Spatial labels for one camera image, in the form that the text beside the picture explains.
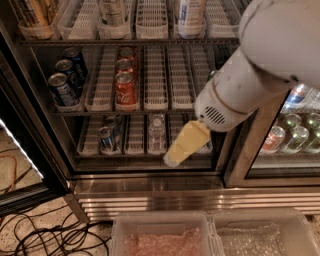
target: clear plastic bin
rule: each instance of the clear plastic bin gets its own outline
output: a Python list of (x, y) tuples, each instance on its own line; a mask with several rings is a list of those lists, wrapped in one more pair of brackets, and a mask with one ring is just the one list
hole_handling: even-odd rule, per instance
[(207, 36), (238, 37), (241, 15), (233, 0), (207, 0)]
[(88, 111), (111, 111), (113, 105), (113, 76), (117, 57), (117, 47), (97, 49), (93, 58), (89, 89), (85, 100)]
[(144, 154), (143, 116), (128, 116), (124, 152), (127, 155)]
[(57, 25), (64, 11), (67, 8), (68, 3), (69, 3), (68, 0), (61, 0), (59, 11), (49, 26), (39, 27), (39, 28), (33, 28), (33, 27), (29, 28), (29, 27), (23, 26), (22, 22), (20, 22), (18, 26), (24, 38), (26, 40), (38, 40), (38, 39), (58, 40), (60, 38), (60, 32), (58, 30)]
[(58, 23), (64, 40), (96, 39), (100, 17), (97, 0), (72, 0)]
[(136, 14), (137, 39), (167, 39), (166, 0), (138, 0)]
[(316, 256), (305, 216), (295, 209), (233, 209), (213, 213), (226, 256)]
[(199, 255), (223, 256), (221, 240), (215, 232), (212, 218), (204, 212), (172, 211), (119, 214), (111, 233), (111, 256), (135, 256), (127, 251), (126, 239), (138, 235), (182, 235), (198, 229)]
[(117, 27), (110, 27), (102, 23), (101, 18), (98, 20), (98, 31), (100, 39), (132, 39), (133, 24), (136, 0), (127, 0), (127, 10), (129, 12), (128, 21)]
[(168, 109), (165, 51), (160, 46), (144, 48), (144, 108)]

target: plastic container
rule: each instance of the plastic container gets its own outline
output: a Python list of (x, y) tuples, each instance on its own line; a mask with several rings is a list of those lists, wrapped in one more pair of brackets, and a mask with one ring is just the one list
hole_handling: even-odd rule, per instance
[(166, 0), (138, 0), (137, 39), (168, 39)]
[(189, 51), (184, 46), (170, 46), (167, 52), (172, 109), (192, 109), (195, 90), (189, 63)]
[(128, 117), (124, 152), (127, 155), (144, 154), (144, 118), (131, 115)]
[(61, 4), (59, 6), (59, 11), (56, 17), (53, 19), (51, 24), (46, 27), (39, 27), (39, 28), (33, 28), (33, 27), (25, 27), (22, 25), (22, 22), (19, 23), (19, 29), (26, 40), (57, 40), (60, 38), (60, 32), (57, 27), (61, 17), (63, 16), (63, 13), (65, 12), (67, 6), (68, 6), (67, 0), (61, 0)]
[(222, 256), (221, 240), (216, 235), (212, 218), (204, 212), (172, 211), (119, 214), (111, 233), (111, 256), (135, 256), (126, 249), (126, 240), (139, 235), (182, 235), (198, 229), (199, 255)]
[(103, 126), (101, 116), (86, 117), (83, 122), (77, 152), (82, 157), (99, 154), (99, 128)]
[(164, 154), (167, 151), (166, 122), (159, 118), (148, 118), (148, 153)]
[(168, 109), (165, 51), (160, 46), (144, 48), (144, 108)]
[(64, 40), (96, 39), (99, 17), (97, 0), (73, 0), (62, 15), (58, 29)]
[(133, 38), (133, 24), (134, 24), (134, 12), (136, 6), (136, 0), (126, 1), (128, 10), (128, 21), (126, 24), (111, 27), (102, 23), (101, 18), (98, 19), (98, 31), (100, 39), (132, 39)]
[(111, 111), (113, 105), (113, 75), (117, 48), (108, 46), (94, 53), (90, 85), (85, 100), (88, 111)]
[(238, 37), (241, 15), (232, 0), (207, 0), (207, 36)]
[(306, 217), (295, 209), (232, 209), (212, 215), (226, 256), (320, 255)]
[(211, 45), (191, 45), (189, 51), (193, 81), (199, 94), (207, 83), (208, 75), (216, 69), (214, 52)]

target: glass door refrigerator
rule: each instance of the glass door refrigerator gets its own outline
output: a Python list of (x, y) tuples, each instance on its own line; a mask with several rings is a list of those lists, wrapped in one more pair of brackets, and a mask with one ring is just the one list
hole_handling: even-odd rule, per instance
[[(182, 126), (195, 119), (193, 103), (208, 74), (218, 70), (238, 47), (237, 25), (249, 1), (220, 1), (228, 4), (219, 9), (228, 20), (226, 33), (207, 29), (196, 39), (177, 35), (171, 1), (155, 1), (159, 5), (155, 10), (163, 11), (153, 15), (163, 17), (152, 30), (139, 19), (147, 15), (141, 11), (144, 1), (127, 1), (131, 18), (124, 32), (101, 24), (97, 1), (59, 1), (61, 13), (53, 23), (57, 26), (49, 28), (53, 32), (49, 38), (48, 31), (39, 35), (24, 27), (13, 2), (4, 1), (0, 10), (1, 51), (19, 83), (2, 83), (1, 89), (17, 116), (29, 121), (26, 130), (35, 134), (32, 140), (46, 153), (51, 168), (43, 173), (55, 177), (64, 190), (59, 192), (53, 178), (47, 179), (48, 186), (57, 189), (57, 196), (64, 195), (79, 220), (109, 220), (127, 211), (292, 206), (309, 212), (309, 207), (320, 206), (316, 177), (311, 178), (308, 171), (295, 172), (288, 179), (253, 165), (281, 99), (263, 106), (230, 132), (212, 132), (211, 141), (180, 166), (169, 168), (163, 161)], [(86, 23), (93, 24), (88, 30), (76, 22), (83, 17), (84, 6), (92, 8), (92, 15), (86, 17), (94, 19)], [(204, 22), (209, 28), (214, 20), (210, 14), (206, 13)], [(17, 35), (17, 27), (24, 39)], [(120, 32), (121, 40), (110, 38)], [(64, 91), (64, 100), (71, 102), (66, 105), (61, 95), (53, 97), (57, 92), (50, 86), (61, 77), (55, 75), (57, 63), (68, 64), (70, 48), (78, 51), (78, 57), (81, 52), (88, 73), (78, 87), (81, 93)], [(123, 80), (118, 80), (115, 63), (128, 51), (136, 59), (136, 82), (133, 93), (120, 94), (115, 85)], [(115, 130), (113, 138), (105, 129), (110, 125)], [(162, 134), (157, 140), (156, 129)]]

